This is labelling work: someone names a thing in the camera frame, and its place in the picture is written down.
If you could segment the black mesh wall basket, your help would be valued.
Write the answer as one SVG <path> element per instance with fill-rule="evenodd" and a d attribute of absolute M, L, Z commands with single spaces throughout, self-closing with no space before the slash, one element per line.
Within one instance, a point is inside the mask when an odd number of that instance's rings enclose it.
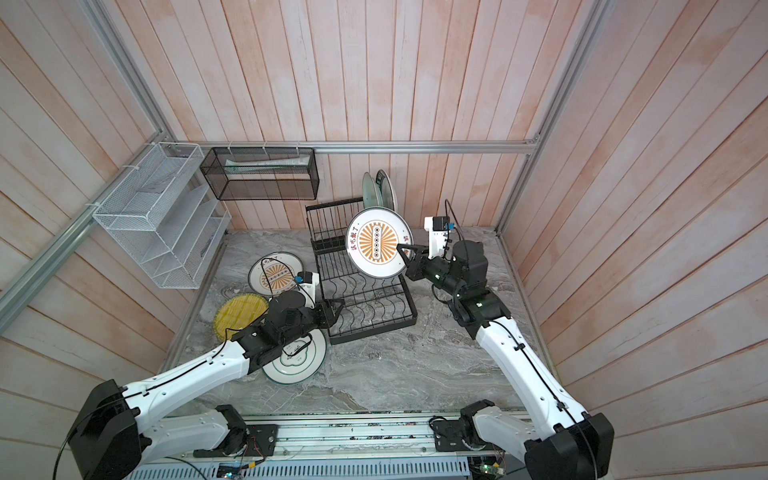
<path fill-rule="evenodd" d="M 320 184 L 311 148 L 213 147 L 201 172 L 223 201 L 314 200 Z"/>

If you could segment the white plate green clover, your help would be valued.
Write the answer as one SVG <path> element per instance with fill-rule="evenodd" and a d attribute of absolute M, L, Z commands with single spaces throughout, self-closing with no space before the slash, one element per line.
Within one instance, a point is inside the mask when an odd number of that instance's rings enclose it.
<path fill-rule="evenodd" d="M 297 384 L 319 370 L 326 354 L 326 338 L 320 329 L 314 329 L 285 346 L 278 358 L 263 367 L 263 372 L 278 384 Z"/>

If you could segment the mint green flower plate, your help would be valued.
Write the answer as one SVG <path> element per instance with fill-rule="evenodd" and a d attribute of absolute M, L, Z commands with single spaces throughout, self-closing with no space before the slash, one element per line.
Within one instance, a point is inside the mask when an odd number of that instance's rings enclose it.
<path fill-rule="evenodd" d="M 381 207 L 382 196 L 378 185 L 368 172 L 365 172 L 362 180 L 362 197 L 365 209 Z"/>

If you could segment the black two-tier dish rack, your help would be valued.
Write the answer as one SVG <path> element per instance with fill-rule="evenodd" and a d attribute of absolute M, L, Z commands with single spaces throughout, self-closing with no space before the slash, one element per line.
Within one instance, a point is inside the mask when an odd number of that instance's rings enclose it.
<path fill-rule="evenodd" d="M 328 329 L 333 345 L 417 323 L 418 313 L 405 278 L 402 275 L 389 279 L 367 276 L 345 251 L 347 228 L 363 206 L 361 197 L 353 197 L 306 207 L 322 298 L 344 302 L 337 321 Z"/>

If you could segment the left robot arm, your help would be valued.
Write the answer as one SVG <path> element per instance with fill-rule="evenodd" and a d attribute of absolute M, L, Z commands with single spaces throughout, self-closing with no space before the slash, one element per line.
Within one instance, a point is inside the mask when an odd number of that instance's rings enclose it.
<path fill-rule="evenodd" d="M 342 300 L 308 306 L 298 291 L 270 301 L 267 311 L 220 346 L 171 370 L 120 386 L 105 381 L 88 395 L 70 428 L 69 447 L 85 479 L 123 479 L 145 462 L 188 451 L 237 456 L 248 427 L 237 410 L 173 418 L 171 412 L 208 391 L 262 370 L 286 347 L 335 325 Z"/>

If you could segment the yellow round plate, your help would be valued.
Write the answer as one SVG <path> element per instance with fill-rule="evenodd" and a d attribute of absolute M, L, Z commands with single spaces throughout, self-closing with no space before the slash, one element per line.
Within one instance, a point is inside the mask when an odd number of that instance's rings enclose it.
<path fill-rule="evenodd" d="M 261 295 L 248 293 L 235 296 L 216 312 L 213 320 L 214 333 L 219 341 L 225 341 L 230 333 L 247 327 L 267 309 L 268 301 Z"/>

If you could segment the green rim white plate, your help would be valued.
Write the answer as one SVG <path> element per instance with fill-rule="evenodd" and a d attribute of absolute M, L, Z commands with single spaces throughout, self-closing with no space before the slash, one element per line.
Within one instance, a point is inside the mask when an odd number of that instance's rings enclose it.
<path fill-rule="evenodd" d="M 385 170 L 380 169 L 375 178 L 375 183 L 381 194 L 381 206 L 392 211 L 397 210 L 397 199 L 391 180 Z"/>

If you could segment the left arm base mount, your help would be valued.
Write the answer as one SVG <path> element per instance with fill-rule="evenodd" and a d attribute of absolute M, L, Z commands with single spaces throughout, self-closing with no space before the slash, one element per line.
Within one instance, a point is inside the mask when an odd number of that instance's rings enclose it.
<path fill-rule="evenodd" d="M 221 443 L 211 449 L 196 449 L 194 458 L 242 456 L 265 458 L 274 455 L 278 438 L 277 424 L 247 424 L 236 428 L 225 436 Z"/>

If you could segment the orange sunburst plate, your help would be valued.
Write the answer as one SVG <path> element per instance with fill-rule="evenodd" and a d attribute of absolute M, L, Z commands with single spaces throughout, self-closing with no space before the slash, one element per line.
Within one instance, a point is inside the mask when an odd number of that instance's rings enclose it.
<path fill-rule="evenodd" d="M 248 284 L 259 295 L 276 296 L 295 289 L 295 276 L 303 269 L 300 258 L 292 253 L 269 253 L 252 265 Z"/>
<path fill-rule="evenodd" d="M 350 221 L 345 236 L 346 252 L 364 275 L 389 279 L 401 274 L 406 263 L 397 250 L 410 245 L 413 235 L 407 222 L 393 210 L 370 207 Z"/>

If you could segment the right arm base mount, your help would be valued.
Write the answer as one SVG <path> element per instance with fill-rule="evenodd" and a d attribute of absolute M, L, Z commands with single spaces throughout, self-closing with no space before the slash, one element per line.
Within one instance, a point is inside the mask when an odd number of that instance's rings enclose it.
<path fill-rule="evenodd" d="M 433 416 L 428 420 L 428 426 L 433 433 L 434 446 L 438 452 L 502 452 L 498 445 L 481 440 L 470 421 L 464 417 L 450 420 L 443 416 Z"/>

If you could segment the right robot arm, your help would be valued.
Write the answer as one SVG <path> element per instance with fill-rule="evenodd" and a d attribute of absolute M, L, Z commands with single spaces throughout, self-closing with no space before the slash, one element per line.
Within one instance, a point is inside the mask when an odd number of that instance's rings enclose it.
<path fill-rule="evenodd" d="M 409 279 L 427 280 L 449 294 L 457 323 L 491 356 L 522 401 L 523 422 L 489 400 L 477 401 L 437 433 L 470 449 L 492 444 L 523 461 L 533 479 L 600 479 L 607 475 L 615 431 L 591 414 L 550 373 L 525 340 L 510 310 L 487 285 L 481 243 L 460 241 L 450 258 L 400 244 Z"/>

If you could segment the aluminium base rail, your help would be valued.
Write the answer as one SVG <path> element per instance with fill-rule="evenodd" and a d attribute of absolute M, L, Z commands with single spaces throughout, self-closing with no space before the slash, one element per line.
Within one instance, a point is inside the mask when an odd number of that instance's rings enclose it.
<path fill-rule="evenodd" d="M 428 426 L 433 416 L 454 420 L 464 417 L 470 421 L 477 436 L 498 445 L 497 451 L 438 452 Z M 158 441 L 150 448 L 151 457 L 160 460 L 179 455 L 193 457 L 196 449 L 211 449 L 195 433 L 190 443 L 173 446 L 171 430 L 181 423 L 180 418 L 164 419 L 147 432 L 147 437 Z M 596 468 L 602 467 L 610 457 L 612 440 L 602 432 L 606 426 L 595 415 L 584 414 L 576 424 L 557 424 L 551 435 L 537 431 L 533 422 L 517 411 L 504 411 L 497 406 L 467 408 L 458 417 L 448 414 L 430 415 L 425 412 L 396 412 L 386 414 L 296 415 L 252 417 L 247 424 L 277 424 L 278 438 L 274 455 L 265 458 L 224 456 L 214 458 L 255 458 L 273 461 L 362 459 L 395 457 L 486 456 L 503 453 L 519 460 L 543 461 L 547 465 L 560 465 L 573 458 L 584 460 Z"/>

